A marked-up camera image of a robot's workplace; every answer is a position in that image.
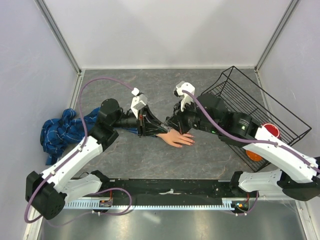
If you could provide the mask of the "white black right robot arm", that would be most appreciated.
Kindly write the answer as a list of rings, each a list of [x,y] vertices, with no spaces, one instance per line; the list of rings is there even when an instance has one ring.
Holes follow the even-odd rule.
[[[180,101],[166,123],[181,134],[195,129],[211,134],[229,146],[254,153],[277,167],[269,172],[233,174],[229,191],[235,197],[245,192],[282,192],[298,201],[320,194],[320,159],[298,152],[264,125],[243,112],[229,111],[220,97],[205,93],[195,97],[186,90],[177,93]]]

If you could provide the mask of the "glitter nail polish bottle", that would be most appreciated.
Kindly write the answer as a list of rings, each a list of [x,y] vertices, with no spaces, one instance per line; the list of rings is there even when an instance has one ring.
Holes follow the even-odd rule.
[[[171,128],[168,124],[166,124],[166,123],[162,124],[161,127],[162,127],[163,129],[165,129],[167,133],[170,132],[171,129],[172,129],[172,128]]]

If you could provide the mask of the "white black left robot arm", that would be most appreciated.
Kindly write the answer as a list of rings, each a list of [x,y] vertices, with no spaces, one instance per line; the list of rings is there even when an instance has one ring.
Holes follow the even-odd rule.
[[[95,171],[84,179],[71,180],[89,161],[103,153],[119,136],[117,129],[136,128],[139,136],[168,132],[147,105],[143,95],[132,99],[131,109],[124,112],[114,98],[102,102],[96,122],[80,143],[60,161],[41,173],[26,177],[25,199],[46,220],[55,218],[65,204],[86,195],[106,196],[110,185]]]

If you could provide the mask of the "mannequin hand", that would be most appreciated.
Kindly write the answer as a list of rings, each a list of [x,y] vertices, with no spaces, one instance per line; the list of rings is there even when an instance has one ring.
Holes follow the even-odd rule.
[[[157,134],[156,136],[161,138],[168,145],[175,148],[182,148],[183,145],[192,146],[195,143],[193,140],[193,135],[189,133],[180,134],[174,129],[171,129],[167,133]]]

